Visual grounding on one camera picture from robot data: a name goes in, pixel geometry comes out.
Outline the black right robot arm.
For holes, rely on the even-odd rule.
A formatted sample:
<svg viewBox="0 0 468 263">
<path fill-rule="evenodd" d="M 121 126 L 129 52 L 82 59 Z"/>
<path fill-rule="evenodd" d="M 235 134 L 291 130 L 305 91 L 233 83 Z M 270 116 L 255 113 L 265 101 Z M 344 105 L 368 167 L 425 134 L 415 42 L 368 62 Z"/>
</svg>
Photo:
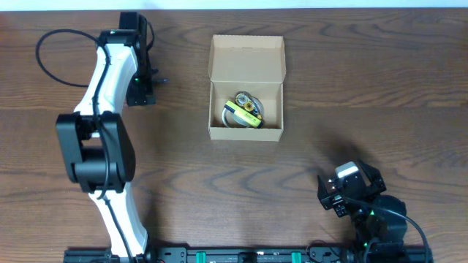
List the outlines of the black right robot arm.
<svg viewBox="0 0 468 263">
<path fill-rule="evenodd" d="M 384 195 L 380 171 L 361 160 L 335 169 L 336 176 L 317 178 L 317 197 L 325 210 L 340 218 L 348 216 L 355 228 L 352 253 L 356 262 L 409 262 L 404 247 L 407 231 L 406 205 Z"/>
</svg>

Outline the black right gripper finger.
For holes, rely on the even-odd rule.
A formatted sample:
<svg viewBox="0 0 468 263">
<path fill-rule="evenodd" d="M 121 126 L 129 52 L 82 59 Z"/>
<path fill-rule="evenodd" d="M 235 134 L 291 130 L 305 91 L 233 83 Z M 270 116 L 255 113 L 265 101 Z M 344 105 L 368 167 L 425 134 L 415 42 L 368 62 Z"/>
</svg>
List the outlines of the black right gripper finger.
<svg viewBox="0 0 468 263">
<path fill-rule="evenodd" d="M 363 170 L 365 176 L 368 178 L 372 186 L 375 186 L 378 188 L 384 187 L 384 181 L 382 179 L 382 175 L 377 168 L 363 162 L 361 159 L 358 159 L 358 163 L 360 164 L 361 169 Z"/>
<path fill-rule="evenodd" d="M 324 181 L 319 175 L 317 176 L 317 182 L 318 182 L 318 189 L 317 189 L 318 199 L 327 199 L 330 196 L 330 194 L 327 191 Z"/>
</svg>

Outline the clear adhesive tape roll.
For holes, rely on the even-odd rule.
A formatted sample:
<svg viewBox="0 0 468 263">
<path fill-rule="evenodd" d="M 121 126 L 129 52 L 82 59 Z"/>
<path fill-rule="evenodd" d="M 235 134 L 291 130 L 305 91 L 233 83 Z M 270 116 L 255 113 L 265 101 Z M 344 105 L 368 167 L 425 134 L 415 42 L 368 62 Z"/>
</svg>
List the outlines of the clear adhesive tape roll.
<svg viewBox="0 0 468 263">
<path fill-rule="evenodd" d="M 252 97 L 252 101 L 253 101 L 255 107 L 258 109 L 259 114 L 263 115 L 264 107 L 263 107 L 262 103 L 260 102 L 260 100 L 258 98 L 256 98 L 256 97 Z M 246 121 L 242 120 L 238 116 L 232 114 L 232 117 L 233 117 L 233 120 L 235 122 L 237 122 L 238 124 L 240 124 L 242 126 L 245 126 L 245 127 L 250 127 L 250 125 Z"/>
</svg>

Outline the white masking tape roll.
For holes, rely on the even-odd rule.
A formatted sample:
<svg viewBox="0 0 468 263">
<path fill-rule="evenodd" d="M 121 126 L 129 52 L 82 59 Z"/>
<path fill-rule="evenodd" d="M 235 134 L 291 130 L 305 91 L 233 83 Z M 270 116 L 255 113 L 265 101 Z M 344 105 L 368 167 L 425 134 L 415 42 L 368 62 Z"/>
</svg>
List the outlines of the white masking tape roll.
<svg viewBox="0 0 468 263">
<path fill-rule="evenodd" d="M 238 123 L 235 121 L 235 115 L 227 108 L 223 108 L 222 122 L 227 128 L 235 128 Z"/>
</svg>

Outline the yellow highlighter marker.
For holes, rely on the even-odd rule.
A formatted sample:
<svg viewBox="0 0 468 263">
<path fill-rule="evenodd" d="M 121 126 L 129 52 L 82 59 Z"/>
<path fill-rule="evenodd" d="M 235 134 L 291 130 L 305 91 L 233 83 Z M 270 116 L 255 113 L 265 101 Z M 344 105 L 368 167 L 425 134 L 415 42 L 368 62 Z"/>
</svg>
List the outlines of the yellow highlighter marker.
<svg viewBox="0 0 468 263">
<path fill-rule="evenodd" d="M 263 122 L 259 118 L 239 107 L 234 102 L 227 101 L 224 107 L 234 113 L 234 115 L 246 121 L 252 128 L 260 129 L 263 126 Z"/>
</svg>

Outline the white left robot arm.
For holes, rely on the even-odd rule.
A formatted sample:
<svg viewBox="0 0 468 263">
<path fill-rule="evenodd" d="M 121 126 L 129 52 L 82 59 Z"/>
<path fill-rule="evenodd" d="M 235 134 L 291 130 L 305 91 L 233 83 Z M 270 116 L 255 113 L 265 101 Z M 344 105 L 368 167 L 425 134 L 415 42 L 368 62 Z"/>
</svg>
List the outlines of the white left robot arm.
<svg viewBox="0 0 468 263">
<path fill-rule="evenodd" d="M 131 182 L 136 155 L 122 119 L 125 105 L 154 104 L 147 28 L 103 31 L 93 39 L 97 63 L 72 113 L 60 114 L 56 132 L 69 179 L 98 207 L 110 236 L 104 251 L 68 251 L 65 262 L 154 262 L 137 214 Z"/>
</svg>

